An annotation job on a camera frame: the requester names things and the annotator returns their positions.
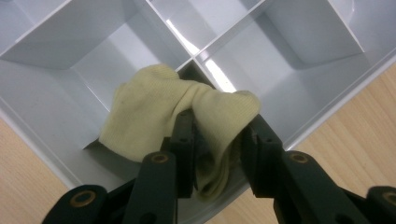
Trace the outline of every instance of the cloth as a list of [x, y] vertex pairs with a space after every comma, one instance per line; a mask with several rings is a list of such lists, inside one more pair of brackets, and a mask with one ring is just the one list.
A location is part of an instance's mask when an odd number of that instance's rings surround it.
[[163, 138], [172, 134], [177, 114], [189, 108], [210, 151], [196, 164], [196, 196], [211, 201], [225, 188], [237, 158], [233, 140], [259, 113], [260, 101], [250, 92], [220, 92], [181, 80], [165, 64], [152, 65], [116, 90], [99, 141], [129, 160], [142, 161], [160, 149]]

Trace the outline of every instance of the screw hole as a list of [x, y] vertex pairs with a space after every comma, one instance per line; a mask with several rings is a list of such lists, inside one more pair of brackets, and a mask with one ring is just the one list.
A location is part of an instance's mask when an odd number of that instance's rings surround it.
[[83, 190], [73, 196], [70, 200], [70, 205], [73, 207], [84, 207], [96, 198], [96, 193], [92, 190]]
[[343, 215], [343, 214], [338, 214], [335, 217], [335, 221], [337, 223], [340, 223], [340, 224], [353, 224], [353, 223], [355, 223], [350, 217], [348, 217], [346, 215]]
[[396, 192], [388, 191], [382, 194], [382, 197], [388, 202], [396, 206]]
[[156, 154], [153, 157], [151, 157], [151, 160], [153, 162], [157, 162], [157, 163], [166, 162], [166, 161], [168, 161], [168, 159], [169, 158], [166, 155], [164, 155], [164, 154]]
[[300, 153], [292, 153], [290, 155], [290, 158], [294, 161], [297, 161], [299, 163], [306, 163], [308, 162], [308, 158], [304, 154]]

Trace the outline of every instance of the towel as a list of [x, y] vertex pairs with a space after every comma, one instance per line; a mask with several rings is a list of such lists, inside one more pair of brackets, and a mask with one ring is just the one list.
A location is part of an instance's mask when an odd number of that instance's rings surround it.
[[142, 161], [171, 136], [177, 114], [190, 108], [209, 147], [196, 164], [195, 195], [212, 201], [224, 190], [238, 158], [240, 146], [234, 139], [259, 113], [260, 101], [252, 93], [220, 92], [181, 80], [165, 64], [151, 65], [117, 88], [99, 141], [122, 157]]

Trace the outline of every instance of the wooden surface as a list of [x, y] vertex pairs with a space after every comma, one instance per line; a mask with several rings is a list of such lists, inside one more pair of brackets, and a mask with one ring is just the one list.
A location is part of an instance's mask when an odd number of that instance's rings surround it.
[[[341, 187], [364, 196], [396, 187], [396, 64], [311, 134], [298, 149]], [[0, 119], [0, 223], [39, 223], [66, 192], [62, 182]], [[207, 223], [277, 223], [271, 200], [250, 189]]]

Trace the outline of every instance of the white plastic tray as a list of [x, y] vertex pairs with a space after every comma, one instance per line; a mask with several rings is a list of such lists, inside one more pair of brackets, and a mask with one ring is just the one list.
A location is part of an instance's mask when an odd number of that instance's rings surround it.
[[[291, 149], [396, 61], [396, 2], [384, 0], [0, 0], [0, 108], [70, 187], [112, 190], [139, 165], [82, 150], [114, 90], [149, 64], [250, 90]], [[182, 200], [202, 223], [247, 187], [240, 169], [213, 203]]]

